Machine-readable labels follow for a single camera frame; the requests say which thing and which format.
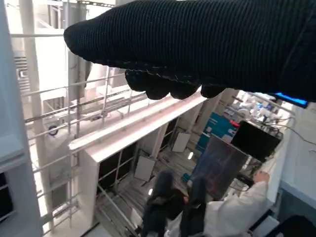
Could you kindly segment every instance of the light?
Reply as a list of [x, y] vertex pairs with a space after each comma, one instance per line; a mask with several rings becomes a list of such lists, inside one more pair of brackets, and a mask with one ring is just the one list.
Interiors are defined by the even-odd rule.
[[191, 159], [193, 156], [193, 152], [190, 152], [189, 156], [188, 156], [188, 159]]

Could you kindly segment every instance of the red object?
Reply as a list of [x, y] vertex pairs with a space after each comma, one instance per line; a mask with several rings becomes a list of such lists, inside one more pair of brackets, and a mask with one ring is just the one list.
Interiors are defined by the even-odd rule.
[[239, 127], [240, 126], [240, 124], [239, 123], [237, 123], [237, 122], [235, 122], [234, 120], [230, 120], [230, 123], [234, 126], [234, 127]]

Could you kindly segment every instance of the white coat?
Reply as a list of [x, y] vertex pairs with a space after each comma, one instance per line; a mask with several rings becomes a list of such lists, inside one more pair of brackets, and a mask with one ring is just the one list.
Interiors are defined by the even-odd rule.
[[[224, 201], [211, 201], [206, 206], [204, 235], [208, 237], [242, 237], [267, 211], [268, 184], [256, 183], [238, 197], [228, 196]], [[179, 237], [180, 214], [168, 225], [165, 237]]]

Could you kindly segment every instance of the black knitted glove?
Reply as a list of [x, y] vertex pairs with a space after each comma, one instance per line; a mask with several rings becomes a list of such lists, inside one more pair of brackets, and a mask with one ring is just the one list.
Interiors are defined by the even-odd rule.
[[137, 0], [64, 37], [85, 60], [128, 69], [129, 85], [155, 99], [202, 85], [206, 97], [230, 87], [316, 101], [315, 0]]

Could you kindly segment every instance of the blue light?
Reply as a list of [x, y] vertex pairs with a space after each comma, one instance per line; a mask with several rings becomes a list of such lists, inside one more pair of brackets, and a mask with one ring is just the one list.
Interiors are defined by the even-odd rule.
[[298, 103], [300, 105], [306, 105], [307, 104], [307, 101], [306, 100], [301, 100], [301, 99], [297, 99], [297, 98], [292, 98], [292, 97], [289, 97], [287, 95], [284, 95], [282, 94], [281, 92], [280, 93], [276, 93], [276, 95], [278, 95], [279, 97], [282, 97], [284, 99], [287, 99], [287, 100], [290, 100], [290, 101], [293, 101], [295, 103]]

